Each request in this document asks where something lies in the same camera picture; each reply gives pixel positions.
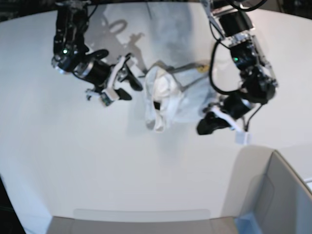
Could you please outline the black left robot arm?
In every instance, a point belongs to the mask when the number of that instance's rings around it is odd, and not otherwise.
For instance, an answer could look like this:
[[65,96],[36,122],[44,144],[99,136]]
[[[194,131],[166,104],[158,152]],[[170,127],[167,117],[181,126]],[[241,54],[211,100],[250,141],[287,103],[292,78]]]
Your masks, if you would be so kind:
[[[205,110],[205,116],[197,125],[199,135],[211,135],[215,130],[232,128],[247,132],[250,121],[245,115],[256,105],[263,107],[276,93],[278,82],[271,63],[252,32],[254,24],[248,12],[262,6],[245,7],[242,0],[202,0],[201,5],[209,20],[211,31],[217,31],[219,38],[213,46],[209,68],[209,82],[219,95]],[[239,70],[239,86],[231,91],[219,88],[213,78],[217,49],[224,42],[231,59]]]

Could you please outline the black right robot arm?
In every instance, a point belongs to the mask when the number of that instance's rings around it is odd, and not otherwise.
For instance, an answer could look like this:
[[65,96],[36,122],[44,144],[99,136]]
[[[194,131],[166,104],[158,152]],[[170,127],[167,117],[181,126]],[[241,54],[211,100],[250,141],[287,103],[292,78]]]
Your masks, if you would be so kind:
[[93,85],[85,91],[87,100],[98,97],[104,106],[117,100],[132,100],[131,95],[116,83],[128,82],[135,91],[143,87],[132,73],[127,62],[131,53],[120,56],[114,64],[103,59],[109,55],[106,49],[90,52],[84,35],[88,29],[91,15],[88,13],[89,0],[58,0],[56,32],[53,40],[52,67],[61,74],[71,74]]

